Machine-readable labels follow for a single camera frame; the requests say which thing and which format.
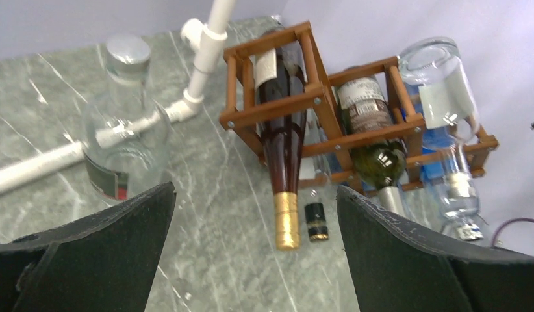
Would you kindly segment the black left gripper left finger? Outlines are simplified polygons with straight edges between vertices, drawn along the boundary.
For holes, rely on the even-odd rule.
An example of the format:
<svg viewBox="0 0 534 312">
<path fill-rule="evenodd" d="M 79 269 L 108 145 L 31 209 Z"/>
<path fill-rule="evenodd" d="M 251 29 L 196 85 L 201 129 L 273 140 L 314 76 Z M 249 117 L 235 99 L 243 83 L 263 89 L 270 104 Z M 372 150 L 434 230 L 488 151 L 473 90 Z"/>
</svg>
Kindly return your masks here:
<svg viewBox="0 0 534 312">
<path fill-rule="evenodd" d="M 162 183 L 0 244 L 0 311 L 143 311 L 175 202 L 174 185 Z"/>
</svg>

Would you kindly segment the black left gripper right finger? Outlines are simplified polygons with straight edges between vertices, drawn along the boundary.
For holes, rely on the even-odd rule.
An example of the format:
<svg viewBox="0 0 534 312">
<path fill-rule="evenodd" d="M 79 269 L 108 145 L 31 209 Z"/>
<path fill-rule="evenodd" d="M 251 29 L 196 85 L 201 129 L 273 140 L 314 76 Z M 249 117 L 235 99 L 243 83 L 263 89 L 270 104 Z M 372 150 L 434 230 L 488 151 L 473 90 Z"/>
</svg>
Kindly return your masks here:
<svg viewBox="0 0 534 312">
<path fill-rule="evenodd" d="M 337 214 L 361 311 L 534 311 L 534 257 L 462 242 L 345 186 Z"/>
</svg>

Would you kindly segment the clear glass bottle white cap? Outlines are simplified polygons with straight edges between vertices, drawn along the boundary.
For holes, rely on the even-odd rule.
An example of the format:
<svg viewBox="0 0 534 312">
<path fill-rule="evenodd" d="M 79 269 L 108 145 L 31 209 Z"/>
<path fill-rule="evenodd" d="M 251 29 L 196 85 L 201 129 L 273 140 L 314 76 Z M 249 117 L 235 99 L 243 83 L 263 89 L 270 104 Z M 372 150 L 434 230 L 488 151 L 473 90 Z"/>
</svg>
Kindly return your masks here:
<svg viewBox="0 0 534 312">
<path fill-rule="evenodd" d="M 464 146 L 481 124 L 457 44 L 444 36 L 423 39 L 399 54 L 398 69 L 426 124 L 422 145 L 441 157 L 442 215 L 451 222 L 468 222 L 480 203 Z"/>
</svg>

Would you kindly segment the clear glass bottle silver cap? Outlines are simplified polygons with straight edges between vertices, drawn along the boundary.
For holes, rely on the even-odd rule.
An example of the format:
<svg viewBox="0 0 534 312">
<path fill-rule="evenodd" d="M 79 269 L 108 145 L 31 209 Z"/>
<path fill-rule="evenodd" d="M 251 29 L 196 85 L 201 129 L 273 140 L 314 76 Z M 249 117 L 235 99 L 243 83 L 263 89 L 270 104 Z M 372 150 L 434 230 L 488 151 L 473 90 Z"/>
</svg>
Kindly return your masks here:
<svg viewBox="0 0 534 312">
<path fill-rule="evenodd" d="M 165 109 L 148 94 L 151 48 L 122 34 L 103 49 L 106 90 L 83 112 L 88 179 L 107 205 L 117 205 L 159 184 L 172 133 Z"/>
</svg>

